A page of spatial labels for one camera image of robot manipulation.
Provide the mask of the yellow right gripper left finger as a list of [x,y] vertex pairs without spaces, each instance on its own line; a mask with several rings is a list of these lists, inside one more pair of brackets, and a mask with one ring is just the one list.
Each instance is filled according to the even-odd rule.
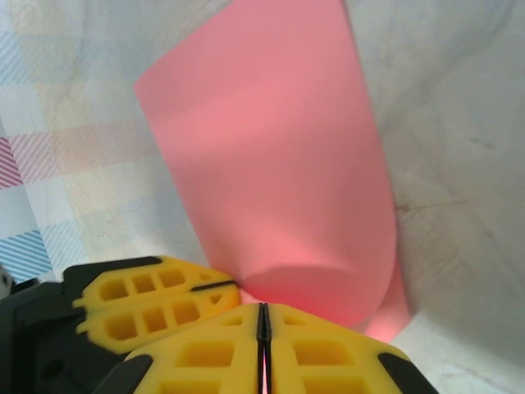
[[261,393],[263,307],[241,305],[132,351],[97,393]]

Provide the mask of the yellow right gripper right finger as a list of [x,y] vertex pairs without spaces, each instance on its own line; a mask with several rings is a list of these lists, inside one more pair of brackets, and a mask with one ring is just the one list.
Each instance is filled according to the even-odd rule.
[[268,393],[436,393],[400,349],[288,305],[263,306]]

